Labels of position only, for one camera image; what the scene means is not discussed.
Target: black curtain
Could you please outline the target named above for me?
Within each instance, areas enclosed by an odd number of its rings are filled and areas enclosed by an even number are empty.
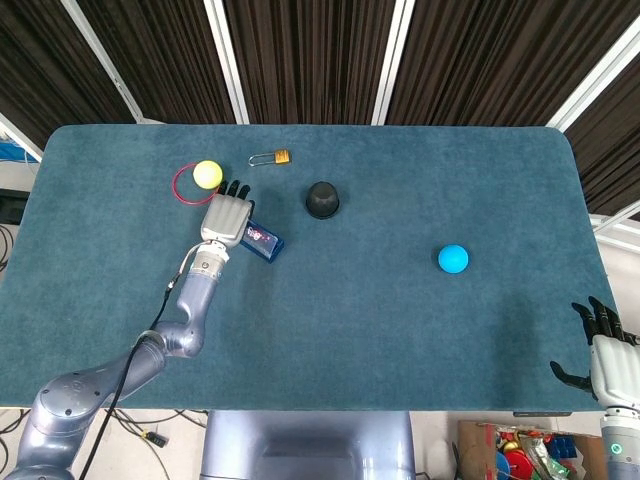
[[[387,123],[543,125],[639,14],[628,0],[418,0]]]
[[[59,0],[0,0],[0,112],[40,148],[62,125],[133,122]]]
[[[235,123],[202,0],[80,0],[145,117]]]
[[[252,123],[371,123],[393,0],[227,0]]]
[[[640,57],[566,134],[591,212],[613,215],[640,200]]]

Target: blue ball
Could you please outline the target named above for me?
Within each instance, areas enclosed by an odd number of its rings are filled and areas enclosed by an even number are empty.
[[[447,245],[440,250],[438,263],[447,273],[460,273],[469,265],[469,254],[460,245]]]

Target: tennis ball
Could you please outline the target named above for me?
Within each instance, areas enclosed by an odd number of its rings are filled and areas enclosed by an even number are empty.
[[[200,188],[212,190],[222,182],[222,168],[213,160],[203,160],[193,169],[193,179]]]

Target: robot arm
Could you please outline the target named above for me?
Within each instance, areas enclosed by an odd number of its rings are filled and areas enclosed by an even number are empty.
[[[574,303],[591,350],[591,375],[568,375],[551,362],[555,376],[566,385],[591,393],[605,416],[600,421],[608,459],[609,480],[640,478],[640,346],[622,329],[618,315],[589,297],[594,313]]]
[[[207,310],[229,260],[227,250],[240,243],[253,208],[245,200],[249,187],[243,187],[236,197],[238,186],[239,182],[233,182],[225,194],[226,185],[221,185],[203,221],[203,243],[197,246],[177,302],[187,315],[186,322],[161,322],[142,333],[121,399],[155,378],[167,356],[194,357],[202,349]],[[169,283],[167,296],[192,251]],[[94,417],[113,401],[130,355],[131,351],[99,367],[62,375],[38,392],[20,439],[16,469],[7,480],[73,480],[69,469]]]

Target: red rubber band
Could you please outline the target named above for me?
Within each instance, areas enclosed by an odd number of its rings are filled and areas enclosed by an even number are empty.
[[[182,167],[180,170],[176,172],[171,182],[171,191],[173,192],[173,196],[176,197],[178,200],[180,200],[182,203],[185,203],[187,205],[195,205],[195,206],[204,205],[206,203],[209,203],[213,199],[213,197],[215,197],[216,193],[218,193],[219,187],[216,187],[213,193],[209,195],[207,198],[203,198],[202,200],[196,200],[196,201],[187,200],[182,195],[180,195],[180,192],[178,192],[178,185],[177,185],[178,178],[180,177],[180,175],[182,175],[185,171],[189,170],[190,168],[195,168],[197,164],[198,164],[197,162],[187,163],[184,167]]]

